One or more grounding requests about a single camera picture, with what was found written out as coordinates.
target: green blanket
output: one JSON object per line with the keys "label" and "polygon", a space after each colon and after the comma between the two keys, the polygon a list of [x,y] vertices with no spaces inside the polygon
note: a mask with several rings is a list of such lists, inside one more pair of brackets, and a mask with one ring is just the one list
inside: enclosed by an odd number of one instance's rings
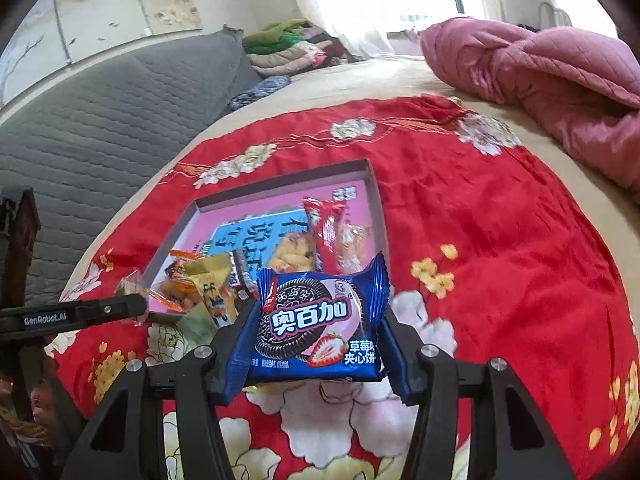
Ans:
{"label": "green blanket", "polygon": [[304,41],[305,38],[302,36],[296,36],[295,34],[283,34],[280,37],[280,41],[278,43],[271,43],[265,45],[258,46],[246,46],[244,51],[247,54],[260,54],[263,56],[264,54],[274,54],[275,52],[282,52],[283,50],[287,50],[292,45],[295,45],[299,41]]}
{"label": "green blanket", "polygon": [[270,23],[263,31],[250,34],[242,40],[242,44],[247,47],[267,45],[278,43],[280,38],[286,32],[300,33],[302,28],[300,25],[306,23],[305,18],[294,18],[293,20],[286,20],[279,23]]}

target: floral wall art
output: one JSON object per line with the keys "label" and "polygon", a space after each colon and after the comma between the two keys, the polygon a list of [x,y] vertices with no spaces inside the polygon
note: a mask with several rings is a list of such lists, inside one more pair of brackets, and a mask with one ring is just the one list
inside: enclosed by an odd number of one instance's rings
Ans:
{"label": "floral wall art", "polygon": [[109,48],[201,28],[193,0],[39,0],[0,56],[0,107],[47,75]]}

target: chocolate sandwich cookie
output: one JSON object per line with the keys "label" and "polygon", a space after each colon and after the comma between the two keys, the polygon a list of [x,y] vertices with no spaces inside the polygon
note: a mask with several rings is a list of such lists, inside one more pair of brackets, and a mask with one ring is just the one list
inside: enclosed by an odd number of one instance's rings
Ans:
{"label": "chocolate sandwich cookie", "polygon": [[[283,307],[330,297],[327,288],[318,280],[310,278],[291,280],[277,288],[274,312]],[[291,336],[278,338],[271,329],[270,316],[262,316],[255,340],[255,349],[260,355],[271,359],[289,359],[302,354],[318,341],[322,332],[324,332],[324,327],[319,326],[307,332],[298,332]]]}

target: stack of blankets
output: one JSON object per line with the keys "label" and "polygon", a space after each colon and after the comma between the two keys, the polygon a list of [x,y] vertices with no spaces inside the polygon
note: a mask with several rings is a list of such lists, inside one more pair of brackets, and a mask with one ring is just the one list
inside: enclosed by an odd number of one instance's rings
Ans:
{"label": "stack of blankets", "polygon": [[270,23],[261,32],[245,37],[242,44],[254,69],[263,76],[334,66],[347,54],[337,38],[304,18]]}

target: blue cookie package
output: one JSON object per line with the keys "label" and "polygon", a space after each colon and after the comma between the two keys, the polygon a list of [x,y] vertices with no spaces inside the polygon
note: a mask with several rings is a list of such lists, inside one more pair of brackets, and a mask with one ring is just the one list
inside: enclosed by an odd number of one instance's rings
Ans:
{"label": "blue cookie package", "polygon": [[389,300],[382,253],[357,274],[258,269],[257,282],[262,311],[247,384],[381,379],[376,343]]}

